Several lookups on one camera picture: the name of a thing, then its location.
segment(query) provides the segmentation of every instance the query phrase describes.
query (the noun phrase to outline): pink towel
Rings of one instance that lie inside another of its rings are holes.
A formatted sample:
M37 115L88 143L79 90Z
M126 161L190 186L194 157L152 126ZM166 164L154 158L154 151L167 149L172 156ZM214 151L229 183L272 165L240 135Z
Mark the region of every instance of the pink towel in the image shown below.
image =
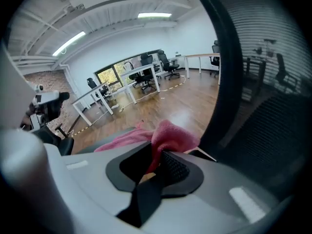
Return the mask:
M165 149L185 152L199 145L199 139L185 129L163 120L155 131L148 131L137 126L134 130L116 137L112 142L100 146L95 152L101 152L126 146L140 141L152 142L153 161L146 173L153 172L159 165L161 152Z

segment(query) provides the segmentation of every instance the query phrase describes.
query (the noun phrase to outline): white wall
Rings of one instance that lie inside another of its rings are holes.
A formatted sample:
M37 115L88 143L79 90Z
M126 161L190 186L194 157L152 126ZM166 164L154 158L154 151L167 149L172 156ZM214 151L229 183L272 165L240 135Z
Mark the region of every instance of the white wall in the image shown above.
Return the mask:
M174 57L176 51L181 55L196 55L213 53L212 45L217 40L215 29L203 7L178 22L175 28L167 29L172 46L166 52L168 57ZM198 58L189 58L190 68L199 68ZM202 68L215 69L210 64L209 57L201 58Z
M67 64L70 65L70 74L79 90L85 94L90 91L87 78L93 78L96 83L98 82L94 75L97 70L127 57L155 49L167 51L167 32L162 28L138 29L104 39L75 55ZM91 104L93 100L87 97L86 102Z

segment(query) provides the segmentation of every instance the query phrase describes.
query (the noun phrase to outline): ceiling light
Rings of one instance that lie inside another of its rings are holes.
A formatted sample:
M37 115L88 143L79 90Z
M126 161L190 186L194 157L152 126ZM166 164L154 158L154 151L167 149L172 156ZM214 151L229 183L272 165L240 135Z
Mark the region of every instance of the ceiling light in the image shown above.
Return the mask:
M80 37L83 37L86 33L84 33L83 31L80 32L78 35L74 36L73 38L71 38L70 40L68 40L67 42L65 42L58 50L56 50L53 53L53 56L56 57L63 49L65 49L68 45L70 45L71 43L73 43L74 41L76 41L77 39L79 39Z
M169 13L139 13L137 18L169 18Z

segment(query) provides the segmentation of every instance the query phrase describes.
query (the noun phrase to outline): cable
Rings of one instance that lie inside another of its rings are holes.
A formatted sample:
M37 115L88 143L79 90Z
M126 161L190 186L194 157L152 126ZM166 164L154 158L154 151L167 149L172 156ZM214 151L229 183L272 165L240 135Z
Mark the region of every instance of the cable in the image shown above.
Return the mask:
M184 81L183 81L182 83L180 83L179 85L184 84L185 81L186 81L185 76L181 76L181 77L184 78ZM168 91L168 90L170 90L170 89L173 89L173 88L175 88L175 87L177 87L177 86L179 86L179 85L176 85L176 86L174 86L174 87L171 87L171 88L168 88L168 89L165 89L165 90L160 90L159 92L166 92L166 91ZM147 96L150 96L150 95L152 95L152 94L155 94L155 93L157 93L157 92L158 92L158 91L149 93L148 95L145 95L145 96L143 96L142 98L137 99L137 100L141 100L141 99L143 99L143 98L145 98L145 97L147 97ZM132 103L134 103L134 102L132 101L132 102L130 102L129 104L127 104L126 106L121 105L121 109L119 110L119 112L121 113L127 106L129 106L129 105L132 104ZM117 108L118 106L119 106L119 104L113 106L112 109ZM108 112L108 110L107 110L104 114L102 114L98 119L96 119L91 125L93 125L93 124L96 123L99 119L101 119L102 116L104 116L107 112ZM67 134L70 134L70 133L72 133L72 137L73 137L74 135L76 135L76 134L74 134L74 129L71 130L70 132L68 132Z

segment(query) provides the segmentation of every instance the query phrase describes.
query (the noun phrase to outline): white desk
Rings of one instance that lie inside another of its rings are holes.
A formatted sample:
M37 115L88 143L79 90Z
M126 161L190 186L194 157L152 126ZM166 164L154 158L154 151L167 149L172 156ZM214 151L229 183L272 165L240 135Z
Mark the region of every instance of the white desk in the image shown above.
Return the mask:
M126 81L126 78L127 78L128 76L130 76L130 75L136 74L136 73L138 73L138 72L140 72L140 71L143 71L143 70L145 70L145 69L149 69L149 68L150 68L151 71L152 71L152 74L153 74L153 78L154 78L154 82L155 82L155 85L156 85L156 88L157 88L157 92L160 92L159 85L158 85L158 81L157 81L157 77L156 77L156 73L155 73L155 70L154 70L154 64L160 65L160 62L157 61L157 62L153 62L152 64L148 64L148 65L145 65L145 66L142 66L142 67L139 67L139 68L135 68L135 69L130 70L130 71L126 72L126 73L123 73L123 74L120 76L120 78L122 79L123 84L125 85L125 87L126 87L128 93L129 93L131 99L133 100L134 104L136 104L137 101L136 101L135 97L133 96L133 94L132 94L132 92L131 92L131 89L130 89L130 87L129 87L127 81Z
M201 74L201 61L200 58L201 57L220 57L220 53L211 53L211 54L199 54L199 55L189 55L189 56L180 56L180 57L184 57L184 62L185 62L185 69L186 69L186 77L190 78L190 70L189 70L189 62L188 62L188 58L194 58L194 57L198 57L199 59L199 73ZM219 82L218 84L220 85L220 78L221 78L221 58L220 58L220 66L219 66Z
M113 99L115 99L111 88L109 87L109 85L107 83L102 83L101 85L93 88L92 90L90 90L88 93L82 95L81 97L79 97L77 100L75 100L72 105L74 106L74 108L76 109L76 111L80 114L80 116L88 123L89 126L92 125L92 123L88 120L88 118L86 117L86 115L83 114L83 112L77 107L77 104L81 102L81 100L90 95L93 99L93 101L95 102L95 104L97 105L98 108L101 108L101 105L98 104L97 100L94 98L93 94L94 92L97 93L97 95L99 96L100 100L102 101L103 105L106 107L106 109L111 113L111 115L113 114L112 109L109 107L109 105L106 103L104 97L102 96L101 92L100 92L100 88L102 88L104 85L107 86L108 91L110 93L110 95L113 97Z

